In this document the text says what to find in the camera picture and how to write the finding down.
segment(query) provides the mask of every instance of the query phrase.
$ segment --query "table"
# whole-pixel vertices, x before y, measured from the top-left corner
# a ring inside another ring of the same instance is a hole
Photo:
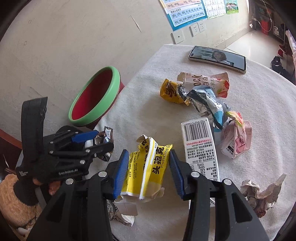
[[[212,75],[227,71],[230,80],[228,97],[224,101],[239,111],[253,126],[252,146],[249,151],[232,160],[217,150],[220,179],[230,178],[239,188],[242,181],[252,179],[266,188],[282,173],[287,177],[274,208],[260,219],[272,240],[288,217],[296,201],[296,87],[288,80],[251,60],[247,73],[189,61],[192,46],[164,45],[122,90],[109,112],[97,124],[114,128],[114,152],[117,160],[123,149],[137,151],[136,139],[145,134],[159,145],[173,144],[180,160],[185,160],[181,123],[196,119],[193,106],[175,104],[159,96],[165,78],[176,80],[182,72]],[[94,161],[90,174],[105,169],[107,163]],[[113,233],[121,241],[182,240],[188,202],[177,195],[169,168],[166,169],[163,197],[138,205],[138,216],[132,227],[111,222]],[[214,240],[215,210],[211,208],[209,240]]]

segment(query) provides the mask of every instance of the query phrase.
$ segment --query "smartphone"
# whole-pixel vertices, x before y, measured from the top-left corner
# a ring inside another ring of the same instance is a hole
[[[224,50],[194,46],[189,60],[215,64],[245,74],[247,72],[246,57]]]

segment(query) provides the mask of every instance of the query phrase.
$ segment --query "electrical outlet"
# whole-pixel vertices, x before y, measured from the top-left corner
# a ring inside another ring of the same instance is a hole
[[[191,25],[189,28],[191,30],[192,37],[200,33],[200,29],[197,23]]]
[[[184,41],[184,35],[182,29],[172,33],[172,38],[174,39],[175,44],[181,43]]]
[[[197,24],[198,24],[198,28],[200,29],[200,32],[203,32],[203,31],[205,31],[207,29],[206,26],[205,26],[204,21],[198,22]]]

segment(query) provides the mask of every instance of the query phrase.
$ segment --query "white product box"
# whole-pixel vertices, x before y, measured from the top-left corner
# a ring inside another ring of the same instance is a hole
[[[186,162],[193,171],[220,182],[216,149],[208,118],[181,123]],[[211,207],[215,201],[211,198]]]

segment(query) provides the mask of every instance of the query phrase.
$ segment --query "wall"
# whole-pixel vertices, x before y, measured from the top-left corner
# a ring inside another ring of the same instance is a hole
[[[204,20],[207,30],[180,44],[224,49],[249,31],[239,13]],[[131,16],[139,25],[137,28]],[[0,129],[20,139],[23,101],[48,96],[44,134],[68,124],[71,102],[100,68],[113,65],[127,83],[163,45],[173,43],[158,0],[32,0],[0,42]]]

